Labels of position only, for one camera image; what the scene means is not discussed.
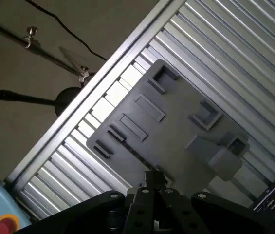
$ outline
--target gray plastic block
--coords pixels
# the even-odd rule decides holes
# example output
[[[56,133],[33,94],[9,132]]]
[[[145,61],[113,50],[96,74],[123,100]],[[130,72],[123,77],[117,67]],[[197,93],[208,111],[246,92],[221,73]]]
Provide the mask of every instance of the gray plastic block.
[[[230,180],[242,166],[242,161],[223,146],[195,136],[186,150],[208,165],[222,180]]]
[[[238,158],[241,158],[250,148],[250,144],[242,137],[227,132],[218,142],[218,145],[226,147]]]
[[[199,111],[192,116],[192,120],[205,130],[210,128],[219,120],[222,111],[208,101],[200,102]]]

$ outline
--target black round base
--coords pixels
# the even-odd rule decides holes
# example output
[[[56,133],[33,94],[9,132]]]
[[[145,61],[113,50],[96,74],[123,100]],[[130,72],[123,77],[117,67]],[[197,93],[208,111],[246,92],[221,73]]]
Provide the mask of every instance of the black round base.
[[[61,91],[57,97],[56,102],[66,103],[67,105],[56,105],[55,113],[58,116],[66,109],[66,107],[72,102],[72,100],[80,93],[81,88],[79,87],[70,87]]]

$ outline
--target metal clamp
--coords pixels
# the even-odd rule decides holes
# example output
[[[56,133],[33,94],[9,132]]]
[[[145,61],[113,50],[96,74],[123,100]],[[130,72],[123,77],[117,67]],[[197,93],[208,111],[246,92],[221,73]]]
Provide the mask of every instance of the metal clamp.
[[[81,71],[81,75],[79,76],[79,82],[80,82],[81,84],[83,84],[85,78],[86,78],[86,77],[89,77],[90,74],[89,74],[89,69],[88,69],[87,67],[85,67],[85,66],[81,66],[81,70],[82,70],[82,71]]]
[[[28,49],[31,46],[31,40],[34,38],[34,35],[37,33],[38,28],[31,26],[27,28],[28,36],[24,37],[28,44],[25,46],[25,49]]]

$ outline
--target concrete floor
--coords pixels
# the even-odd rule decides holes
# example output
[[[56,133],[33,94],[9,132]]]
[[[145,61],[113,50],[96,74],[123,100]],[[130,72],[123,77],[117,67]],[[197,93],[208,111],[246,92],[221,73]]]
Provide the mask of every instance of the concrete floor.
[[[57,14],[92,50],[109,58],[158,0],[35,0]],[[19,35],[38,27],[42,47],[64,59],[59,47],[79,64],[97,71],[103,61],[71,37],[51,17],[23,0],[0,0],[0,24]],[[78,86],[75,75],[35,56],[0,35],[0,89],[55,99],[63,89]],[[0,101],[0,179],[4,179],[55,121],[48,106]]]

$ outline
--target bolt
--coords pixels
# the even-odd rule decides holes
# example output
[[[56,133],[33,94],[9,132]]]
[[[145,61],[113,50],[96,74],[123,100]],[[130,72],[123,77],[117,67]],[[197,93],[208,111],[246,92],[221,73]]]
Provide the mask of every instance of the bolt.
[[[173,190],[172,189],[166,189],[165,192],[168,193],[168,194],[171,194],[171,193],[173,193]]]
[[[81,70],[82,70],[83,72],[87,71],[88,69],[89,69],[88,67],[81,66]]]
[[[37,33],[38,29],[37,27],[31,26],[27,28],[27,33],[30,37],[34,36]]]
[[[205,194],[198,194],[197,197],[200,198],[200,199],[205,199],[205,198],[206,198],[206,195],[205,195]]]

